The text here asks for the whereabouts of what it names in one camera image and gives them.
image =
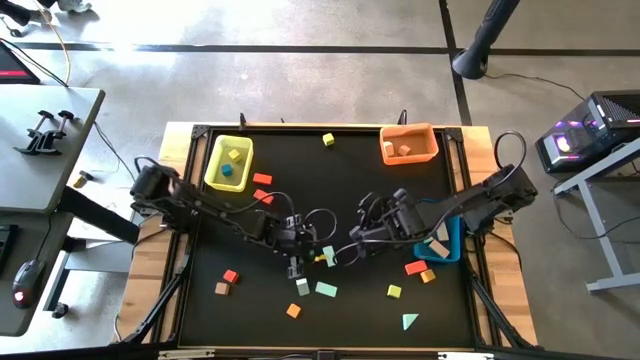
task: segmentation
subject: cyan triangle block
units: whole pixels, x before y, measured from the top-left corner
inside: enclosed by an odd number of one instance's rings
[[[411,324],[416,320],[418,314],[404,314],[402,315],[402,329],[407,330]]]

